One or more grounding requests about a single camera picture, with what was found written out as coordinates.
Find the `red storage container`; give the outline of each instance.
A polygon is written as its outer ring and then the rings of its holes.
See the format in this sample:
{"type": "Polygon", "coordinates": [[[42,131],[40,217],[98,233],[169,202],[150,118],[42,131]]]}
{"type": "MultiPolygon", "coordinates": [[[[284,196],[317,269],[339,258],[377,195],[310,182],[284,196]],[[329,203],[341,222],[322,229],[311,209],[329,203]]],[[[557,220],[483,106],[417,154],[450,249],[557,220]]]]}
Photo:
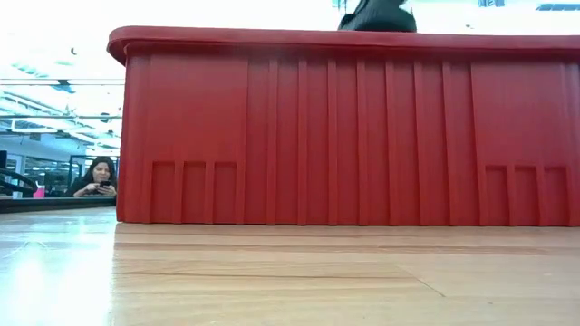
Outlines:
{"type": "Polygon", "coordinates": [[[580,225],[580,37],[123,27],[118,217],[580,225]]]}

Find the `wooden floor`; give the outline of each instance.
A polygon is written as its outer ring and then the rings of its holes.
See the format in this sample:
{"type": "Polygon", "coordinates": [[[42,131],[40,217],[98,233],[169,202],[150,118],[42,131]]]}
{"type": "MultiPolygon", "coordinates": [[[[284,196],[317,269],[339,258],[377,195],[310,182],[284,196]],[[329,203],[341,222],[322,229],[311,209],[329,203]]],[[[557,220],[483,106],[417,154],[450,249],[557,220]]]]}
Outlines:
{"type": "Polygon", "coordinates": [[[0,215],[0,325],[580,325],[580,228],[0,215]]]}

